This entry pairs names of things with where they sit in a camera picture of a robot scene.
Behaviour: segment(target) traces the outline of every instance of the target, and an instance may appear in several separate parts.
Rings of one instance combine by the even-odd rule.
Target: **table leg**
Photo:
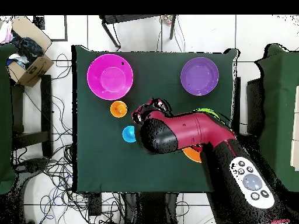
[[[111,32],[109,31],[108,27],[106,26],[106,23],[104,20],[102,20],[102,26],[105,29],[106,33],[108,34],[108,36],[110,37],[110,39],[112,40],[113,44],[115,45],[116,48],[120,48],[120,45],[118,45],[116,43],[116,40],[114,39],[114,37],[112,36]]]
[[[172,15],[172,22],[171,22],[171,36],[170,36],[170,39],[172,40],[172,37],[173,37],[173,31],[175,29],[175,18],[176,18],[176,15]]]

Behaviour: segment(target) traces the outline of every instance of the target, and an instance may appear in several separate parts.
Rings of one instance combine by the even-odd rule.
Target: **green cloth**
[[[290,165],[296,87],[299,85],[299,52],[269,46],[257,62],[263,70],[265,126],[259,138],[261,155],[290,191],[299,191],[299,171]]]
[[[11,189],[16,176],[11,166],[12,95],[6,61],[17,51],[13,44],[0,45],[0,195]]]
[[[174,114],[197,108],[219,111],[228,118],[232,105],[232,62],[237,50],[226,54],[168,52],[92,52],[75,46],[77,54],[77,191],[150,192],[212,191],[204,167],[187,158],[180,150],[149,155],[138,143],[123,140],[122,131],[132,125],[132,111],[152,97],[166,99]],[[102,54],[117,54],[131,65],[134,82],[120,100],[128,113],[115,118],[110,113],[113,101],[98,98],[90,90],[86,74],[91,62]],[[180,73],[195,57],[211,59],[220,78],[216,88],[205,96],[193,96],[184,90]]]

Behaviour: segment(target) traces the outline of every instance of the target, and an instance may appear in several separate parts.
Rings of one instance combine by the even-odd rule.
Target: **black cable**
[[[24,151],[22,154],[19,155],[19,157],[18,157],[18,163],[20,163],[20,157],[21,157],[22,155],[24,155],[26,152],[27,152],[27,147],[25,147],[25,151]]]
[[[160,31],[160,33],[159,33],[158,42],[157,42],[157,49],[156,49],[156,51],[158,51],[158,43],[159,43],[159,39],[160,39],[160,34],[161,34],[161,31]]]
[[[179,27],[180,27],[179,15],[177,16],[177,19],[178,19],[178,23],[179,23]],[[180,32],[182,33],[182,36],[184,39],[184,53],[185,53],[186,52],[186,42],[185,42],[185,37],[184,37],[183,31],[181,28],[180,28]]]
[[[112,25],[113,25],[113,30],[114,30],[116,39],[119,42],[119,38],[117,37],[116,31],[115,31],[114,23]]]
[[[59,137],[58,137],[56,140],[53,140],[53,141],[51,141],[51,142],[56,142],[58,139],[61,138],[62,135],[64,135],[64,134],[65,134],[67,131],[69,131],[69,130],[71,130],[71,129],[69,128],[69,129],[67,129],[65,132],[59,134]]]
[[[189,210],[190,210],[190,206],[189,206],[189,204],[187,203],[187,202],[185,202],[185,201],[179,201],[179,202],[177,202],[176,203],[176,206],[179,204],[179,203],[185,203],[187,206],[188,206],[188,210],[187,210],[187,212],[186,213],[183,213],[183,214],[181,214],[181,215],[178,215],[177,217],[179,217],[179,216],[185,216],[188,212],[189,212]]]
[[[162,26],[162,20],[161,20],[161,52],[163,52],[163,26]]]
[[[62,125],[62,127],[64,127],[64,129],[66,130],[66,128],[67,128],[67,126],[63,123],[63,114],[64,114],[64,109],[65,109],[65,105],[64,105],[64,102],[59,98],[59,97],[57,97],[57,96],[54,96],[54,95],[51,95],[52,97],[54,97],[54,98],[56,98],[56,99],[58,99],[58,100],[60,100],[60,102],[62,103],[62,115],[60,116],[61,117],[61,125]]]
[[[68,131],[69,131],[69,130],[72,130],[72,128],[68,128],[68,127],[63,123],[63,114],[64,114],[64,103],[63,103],[63,101],[62,101],[62,103],[63,103],[62,114],[61,114],[61,110],[60,110],[59,106],[58,106],[56,103],[54,103],[53,101],[52,101],[52,103],[53,103],[55,106],[57,106],[57,108],[59,109],[59,121],[60,121],[60,123],[61,123],[63,129],[64,129],[67,133],[69,133]]]
[[[209,221],[211,221],[212,219],[214,219],[214,217],[210,218],[209,220],[207,220],[204,224],[207,224]]]
[[[178,44],[178,46],[179,46],[179,48],[180,48],[180,45],[179,45],[179,43],[178,43],[178,40],[176,39],[176,36],[175,36],[175,41],[176,41],[176,43]]]
[[[63,77],[60,77],[60,75],[57,77],[57,78],[54,78],[54,79],[59,79],[59,78],[63,78],[63,77],[66,77],[67,75],[63,76]],[[41,110],[35,105],[35,103],[33,102],[33,100],[30,98],[30,96],[27,94],[28,98],[30,99],[30,101],[34,104],[34,106],[39,110],[39,112],[41,112]],[[66,126],[64,125],[63,123],[63,114],[64,114],[64,102],[59,99],[58,97],[56,96],[53,96],[55,98],[57,98],[58,100],[60,100],[62,102],[62,105],[63,105],[63,109],[62,109],[62,113],[61,113],[61,110],[60,108],[58,107],[59,111],[60,111],[60,121],[61,121],[61,124],[62,124],[62,127],[66,130],[66,132],[68,132],[69,130],[72,130],[72,128],[69,128],[69,129],[66,129]],[[51,211],[52,209],[52,206],[53,205],[56,205],[55,203],[55,199],[60,197],[61,200],[62,200],[62,203],[67,205],[67,209],[68,208],[72,208],[76,211],[79,211],[79,213],[81,214],[81,216],[84,218],[84,220],[88,223],[89,221],[86,219],[86,214],[87,214],[87,210],[88,210],[88,203],[86,202],[83,202],[83,205],[77,203],[77,197],[80,195],[80,194],[75,194],[71,191],[71,186],[68,184],[68,179],[70,177],[72,177],[72,172],[68,170],[67,166],[72,166],[72,145],[64,145],[63,144],[63,141],[61,139],[61,142],[62,142],[62,147],[59,147],[57,148],[53,154],[51,155],[51,157],[49,158],[49,160],[47,161],[47,164],[46,164],[46,168],[44,171],[41,171],[42,173],[46,174],[49,176],[49,178],[51,179],[52,183],[55,185],[55,187],[53,189],[54,190],[54,194],[56,193],[56,195],[53,195],[53,199],[51,199],[48,195],[44,196],[41,201],[40,201],[40,208],[41,208],[41,202],[44,198],[48,198],[49,199],[49,202],[47,203],[47,205],[49,206],[49,209],[47,212],[44,212],[43,209],[41,208],[41,211],[44,213],[44,217],[42,218],[42,220],[40,221],[39,224],[42,224],[43,221],[48,218],[48,215],[49,215],[49,212]],[[57,152],[59,152],[61,149],[64,150],[64,157],[60,158],[59,160],[55,160],[53,159],[54,155],[57,154]],[[24,159],[21,159],[20,157],[24,154],[22,153],[18,158],[16,156],[16,163],[17,162],[20,162],[20,160],[24,160]],[[82,211],[86,211],[86,214],[85,216],[83,216],[82,214]]]
[[[58,66],[57,65],[57,60],[58,60],[58,58],[61,56],[61,55],[64,55],[65,56],[65,58],[67,59],[67,62],[68,62],[68,58],[67,58],[67,56],[64,54],[64,53],[61,53],[61,54],[59,54],[58,55],[58,57],[56,58],[56,63],[55,63],[55,65],[57,66],[57,67],[62,67],[62,66]],[[67,68],[64,70],[64,71],[62,71],[56,78],[53,78],[53,79],[51,79],[52,81],[54,81],[54,80],[57,80],[57,79],[61,79],[61,78],[65,78],[65,77],[67,77],[68,76],[68,74],[69,74],[69,72],[71,71],[71,68],[72,68],[72,66],[67,66]],[[65,75],[65,76],[62,76],[62,77],[60,77],[65,71],[67,71],[68,70],[68,73]]]
[[[68,206],[65,209],[65,211],[63,212],[63,214],[59,217],[57,224],[59,224],[60,219],[64,216],[64,214],[67,212],[67,210],[68,210]]]
[[[219,113],[219,112],[217,112],[217,113],[220,114],[221,116],[223,116],[224,118],[226,118],[229,122],[230,122],[230,121],[233,121],[233,119],[226,117],[226,116],[223,115],[222,113]]]

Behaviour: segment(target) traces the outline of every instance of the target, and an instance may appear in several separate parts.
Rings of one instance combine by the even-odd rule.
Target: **orange plate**
[[[191,159],[194,162],[200,162],[201,163],[201,159],[200,159],[200,152],[196,151],[195,149],[191,148],[191,147],[187,147],[183,149],[184,154]]]

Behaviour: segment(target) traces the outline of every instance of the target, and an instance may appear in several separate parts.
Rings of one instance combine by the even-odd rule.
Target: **floor tile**
[[[62,53],[71,60],[71,45],[87,46],[87,16],[67,15],[67,34],[68,41],[53,41],[46,51],[46,55],[52,60],[56,60]]]
[[[223,53],[235,47],[235,15],[179,15],[179,23],[186,52]],[[178,33],[179,23],[175,24]]]
[[[258,66],[253,62],[237,62],[237,77],[241,77],[240,93],[240,133],[247,133],[247,83],[251,80],[260,78]]]
[[[206,193],[180,193],[176,200],[177,204],[184,204],[181,201],[186,202],[189,205],[209,205],[209,201]]]
[[[51,178],[44,173],[31,178],[25,189],[24,204],[39,205],[42,197],[49,195],[53,188],[55,188],[55,185]],[[42,201],[42,204],[46,203],[48,203],[47,198],[44,199],[44,202]]]
[[[288,50],[298,48],[298,20],[298,15],[237,15],[239,61],[261,59],[271,43],[279,43]]]
[[[176,208],[176,214],[178,224],[213,224],[209,206],[181,206]]]
[[[88,16],[88,48],[94,51],[115,51],[112,41],[101,27],[98,16]],[[176,39],[182,49],[185,37],[186,52],[203,51],[223,53],[234,48],[235,15],[180,15],[175,24]],[[107,25],[115,36],[113,26]],[[163,52],[179,52],[175,36],[170,40],[170,26],[162,25]],[[150,17],[116,23],[115,29],[121,43],[120,51],[156,51],[161,25],[159,17]],[[161,37],[158,51],[161,50]]]
[[[50,39],[65,39],[64,15],[45,15],[44,24],[43,31]]]
[[[42,209],[45,213],[49,211],[48,206]],[[24,212],[26,221],[34,220],[36,224],[39,224],[45,216],[39,205],[25,205]],[[86,216],[86,219],[88,220],[86,210],[82,210],[82,214],[84,217]],[[58,220],[58,224],[88,224],[79,211],[72,208],[67,209],[66,206],[52,206],[47,216],[49,219],[45,219],[42,224],[57,224]]]

